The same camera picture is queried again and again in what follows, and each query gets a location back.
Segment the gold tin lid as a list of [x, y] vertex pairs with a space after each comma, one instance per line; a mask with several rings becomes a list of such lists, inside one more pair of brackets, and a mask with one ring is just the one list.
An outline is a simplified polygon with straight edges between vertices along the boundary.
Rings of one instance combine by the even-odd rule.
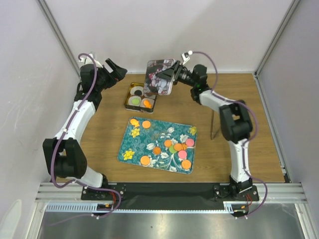
[[147, 63], [144, 82], [144, 93], [148, 95], [169, 95], [173, 82], [171, 76], [163, 75], [162, 72], [171, 68], [174, 59], [150, 60]]

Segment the black sandwich cookie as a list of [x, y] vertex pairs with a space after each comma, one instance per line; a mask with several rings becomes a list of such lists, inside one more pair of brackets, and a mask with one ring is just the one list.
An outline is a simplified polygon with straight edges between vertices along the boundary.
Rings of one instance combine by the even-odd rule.
[[142, 91], [141, 90], [136, 90], [136, 91], [134, 91], [134, 95], [135, 96], [141, 96], [143, 93], [142, 93]]

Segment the green round cookie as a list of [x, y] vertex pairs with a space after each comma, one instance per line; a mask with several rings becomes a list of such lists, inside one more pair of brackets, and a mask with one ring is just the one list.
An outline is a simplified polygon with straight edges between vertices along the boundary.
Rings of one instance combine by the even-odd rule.
[[141, 99], [140, 98], [133, 98], [132, 99], [132, 104], [135, 106], [138, 106], [140, 104]]

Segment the metal tongs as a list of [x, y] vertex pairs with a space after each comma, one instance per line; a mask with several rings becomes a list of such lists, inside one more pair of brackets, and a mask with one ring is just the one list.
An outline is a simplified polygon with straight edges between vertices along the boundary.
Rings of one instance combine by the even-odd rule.
[[220, 117], [216, 111], [211, 114], [210, 139], [214, 140], [220, 133]]

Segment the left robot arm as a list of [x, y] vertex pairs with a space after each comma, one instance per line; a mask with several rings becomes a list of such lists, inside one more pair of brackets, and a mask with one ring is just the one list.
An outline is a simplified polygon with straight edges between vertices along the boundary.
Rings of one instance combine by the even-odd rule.
[[45, 139], [42, 148], [47, 171], [55, 187], [78, 183], [92, 189], [98, 199], [105, 199], [110, 193], [108, 180], [104, 174], [88, 166], [80, 143], [102, 100], [102, 91], [124, 79], [127, 70], [110, 58], [105, 64], [97, 61], [92, 54], [81, 53], [78, 58], [82, 66], [72, 110], [62, 129], [53, 138]]

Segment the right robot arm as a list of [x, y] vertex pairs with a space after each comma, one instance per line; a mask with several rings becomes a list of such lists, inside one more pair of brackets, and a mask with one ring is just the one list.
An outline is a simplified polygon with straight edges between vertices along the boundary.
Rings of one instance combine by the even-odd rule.
[[245, 102], [230, 100], [212, 90], [207, 84], [207, 68], [200, 64], [189, 71], [180, 62], [176, 62], [172, 67], [156, 73], [156, 76], [190, 86], [191, 97], [195, 102], [219, 113], [221, 132], [229, 144], [231, 154], [229, 194], [235, 200], [243, 199], [253, 186], [248, 162], [253, 125]]

